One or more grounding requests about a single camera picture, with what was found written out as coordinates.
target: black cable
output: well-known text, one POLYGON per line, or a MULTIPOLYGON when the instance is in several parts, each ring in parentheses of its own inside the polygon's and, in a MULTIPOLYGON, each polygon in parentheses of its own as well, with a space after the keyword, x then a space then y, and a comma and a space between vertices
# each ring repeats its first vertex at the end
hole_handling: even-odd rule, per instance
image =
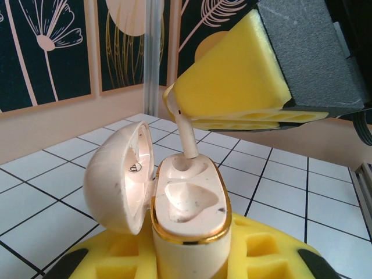
POLYGON ((353 124, 360 140, 368 146, 372 146, 372 134, 367 126, 366 111, 355 112, 352 115, 353 124))

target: white tile floor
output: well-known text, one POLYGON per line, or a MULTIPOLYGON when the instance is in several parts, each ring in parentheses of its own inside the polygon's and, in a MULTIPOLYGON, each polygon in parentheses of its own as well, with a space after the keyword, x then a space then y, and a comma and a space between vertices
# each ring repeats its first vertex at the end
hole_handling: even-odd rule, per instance
MULTIPOLYGON (((150 124, 156 166, 181 151, 174 123, 140 114, 0 166, 1 276, 39 279, 103 230, 84 202, 84 169, 108 136, 139 120, 150 124)), ((346 167, 195 134, 200 152, 219 165, 234 212, 306 241, 345 278, 370 277, 371 238, 346 167)))

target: open case lid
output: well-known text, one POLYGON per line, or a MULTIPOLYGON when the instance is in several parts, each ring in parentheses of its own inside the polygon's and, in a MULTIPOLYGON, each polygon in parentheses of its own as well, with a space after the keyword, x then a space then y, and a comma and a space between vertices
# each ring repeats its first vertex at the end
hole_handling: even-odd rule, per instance
POLYGON ((145 122, 116 131, 95 152, 84 176, 92 217, 109 230, 138 234, 154 191, 153 148, 145 122))

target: gold trim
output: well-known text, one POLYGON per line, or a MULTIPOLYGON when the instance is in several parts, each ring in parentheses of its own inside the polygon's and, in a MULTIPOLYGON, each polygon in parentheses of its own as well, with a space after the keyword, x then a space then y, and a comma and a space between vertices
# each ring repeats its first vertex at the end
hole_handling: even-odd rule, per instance
MULTIPOLYGON (((231 211, 231 204, 230 204, 230 199, 228 198, 228 193, 226 190, 225 183, 223 182, 222 176, 215 165, 215 163, 211 160, 213 163, 214 167, 216 168, 217 174, 219 175, 221 184, 222 184, 222 189, 225 194, 226 198, 226 205, 227 205, 227 217, 224 225, 222 228, 215 234, 213 235, 204 235, 201 237, 184 237, 180 235, 174 235, 162 228, 162 226, 159 224, 158 218, 156 217, 156 208, 155 208, 155 197, 153 196, 151 198, 151 222, 152 222, 152 227, 156 231, 157 235, 160 236, 163 240, 172 242, 174 244, 179 244, 179 245, 200 245, 200 244, 208 244, 214 241, 219 240, 220 238, 223 238, 230 230, 231 228, 231 221, 232 221, 232 211, 231 211)), ((162 164, 159 165, 158 170, 156 172, 156 178, 159 178, 159 170, 161 168, 162 164)))

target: gray foam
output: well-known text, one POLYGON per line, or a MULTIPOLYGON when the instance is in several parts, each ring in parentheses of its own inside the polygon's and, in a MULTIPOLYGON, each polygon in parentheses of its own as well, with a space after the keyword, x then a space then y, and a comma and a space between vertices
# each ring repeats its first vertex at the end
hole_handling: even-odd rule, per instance
POLYGON ((258 7, 296 106, 364 107, 323 0, 261 0, 258 7))

